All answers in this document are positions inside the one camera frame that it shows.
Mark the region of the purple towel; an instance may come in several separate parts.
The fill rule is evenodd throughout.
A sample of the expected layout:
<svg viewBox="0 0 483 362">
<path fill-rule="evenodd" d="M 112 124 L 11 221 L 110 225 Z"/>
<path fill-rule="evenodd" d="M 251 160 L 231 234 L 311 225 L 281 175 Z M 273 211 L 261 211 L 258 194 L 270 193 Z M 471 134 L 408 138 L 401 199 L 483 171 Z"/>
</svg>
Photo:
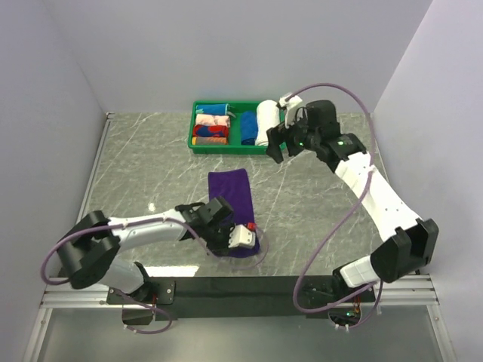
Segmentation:
<svg viewBox="0 0 483 362">
<path fill-rule="evenodd" d="M 210 172 L 208 174 L 208 192 L 210 200 L 221 196 L 230 204 L 234 211 L 232 221 L 236 225 L 255 223 L 251 187 L 246 169 Z M 256 239 L 252 248 L 236 247 L 229 249 L 226 241 L 224 244 L 209 241 L 207 246 L 217 256 L 239 259 L 255 256 L 260 250 L 258 239 Z"/>
</svg>

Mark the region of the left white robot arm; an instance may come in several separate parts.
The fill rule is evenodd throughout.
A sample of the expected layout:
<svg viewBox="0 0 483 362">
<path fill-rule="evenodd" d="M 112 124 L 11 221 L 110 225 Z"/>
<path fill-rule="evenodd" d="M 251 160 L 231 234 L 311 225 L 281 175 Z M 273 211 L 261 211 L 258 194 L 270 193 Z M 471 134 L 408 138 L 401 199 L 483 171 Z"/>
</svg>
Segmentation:
<svg viewBox="0 0 483 362">
<path fill-rule="evenodd" d="M 194 239 L 207 253 L 224 256 L 234 226 L 233 215 L 233 208 L 223 197 L 132 218 L 108 218 L 96 210 L 64 236 L 57 255 L 73 289 L 104 284 L 141 303 L 152 292 L 147 273 L 135 262 L 119 259 L 120 253 L 155 242 Z"/>
</svg>

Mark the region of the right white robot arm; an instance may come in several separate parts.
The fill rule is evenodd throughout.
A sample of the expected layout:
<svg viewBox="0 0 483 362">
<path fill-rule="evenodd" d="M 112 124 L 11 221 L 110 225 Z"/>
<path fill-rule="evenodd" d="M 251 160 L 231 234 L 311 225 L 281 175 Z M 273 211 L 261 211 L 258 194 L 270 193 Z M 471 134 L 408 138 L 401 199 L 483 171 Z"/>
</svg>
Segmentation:
<svg viewBox="0 0 483 362">
<path fill-rule="evenodd" d="M 303 150 L 314 152 L 360 199 L 383 242 L 370 255 L 334 270 L 334 296 L 348 301 L 360 286 L 378 280 L 392 283 L 428 265 L 438 226 L 403 202 L 355 134 L 342 132 L 335 105 L 329 100 L 304 104 L 299 97 L 282 97 L 276 106 L 284 111 L 285 119 L 266 132 L 266 154 L 281 163 L 281 144 L 286 145 L 289 156 Z"/>
</svg>

